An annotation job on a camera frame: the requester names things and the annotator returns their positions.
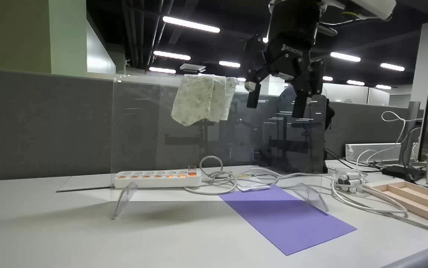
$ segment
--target purple paper sheet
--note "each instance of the purple paper sheet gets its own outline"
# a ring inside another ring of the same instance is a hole
[[[234,193],[222,199],[284,255],[293,255],[356,231],[354,227],[280,188]]]

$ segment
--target white power strip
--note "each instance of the white power strip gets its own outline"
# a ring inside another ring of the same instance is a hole
[[[200,170],[152,170],[152,172],[121,172],[115,176],[114,185],[118,190],[136,182],[137,188],[188,188],[200,187],[203,175]]]

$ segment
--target white cloth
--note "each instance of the white cloth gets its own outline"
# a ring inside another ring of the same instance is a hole
[[[229,109],[238,81],[222,77],[185,77],[175,99],[172,117],[189,127],[203,120],[229,120]]]

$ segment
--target ceiling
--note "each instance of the ceiling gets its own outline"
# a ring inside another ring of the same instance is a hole
[[[179,69],[183,63],[154,59],[154,50],[182,53],[207,74],[244,77],[246,71],[221,68],[221,60],[241,62],[246,42],[267,35],[270,0],[88,0],[88,13],[105,44],[122,45],[130,65]],[[218,26],[210,35],[166,26],[163,16]],[[325,22],[338,20],[329,13]],[[399,0],[389,23],[369,22],[336,27],[336,38],[319,36],[314,57],[325,57],[326,75],[336,83],[365,81],[368,86],[408,86],[414,81],[421,26],[428,23],[428,0]],[[334,60],[332,51],[363,59],[360,65]],[[380,69],[381,63],[406,68],[405,74]]]

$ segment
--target fluorescent light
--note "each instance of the fluorescent light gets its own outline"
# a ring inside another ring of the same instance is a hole
[[[191,62],[191,56],[185,56],[185,54],[173,54],[173,53],[166,53],[166,51],[155,51],[154,54],[163,59]]]
[[[234,62],[219,62],[219,66],[231,68],[231,69],[241,69],[241,65],[240,63],[234,63]]]
[[[175,71],[175,69],[151,68],[151,72],[176,75],[176,71]]]
[[[341,53],[332,53],[331,57],[339,59],[339,60],[344,60],[344,62],[353,62],[353,63],[360,63],[362,62],[360,57],[341,54]]]
[[[350,84],[350,86],[365,87],[365,83],[363,83],[363,81],[348,81],[347,84]]]
[[[394,65],[389,65],[389,63],[383,63],[381,68],[396,71],[396,72],[405,72],[406,71],[406,68],[403,68],[403,66],[394,66]]]
[[[200,30],[200,32],[221,33],[219,27],[213,27],[213,26],[207,26],[207,24],[198,24],[194,22],[186,22],[186,20],[173,19],[173,17],[164,17],[164,23],[186,27],[186,29],[194,29],[194,30]]]
[[[377,86],[378,90],[386,90],[386,91],[391,91],[393,87],[389,87],[389,86]]]

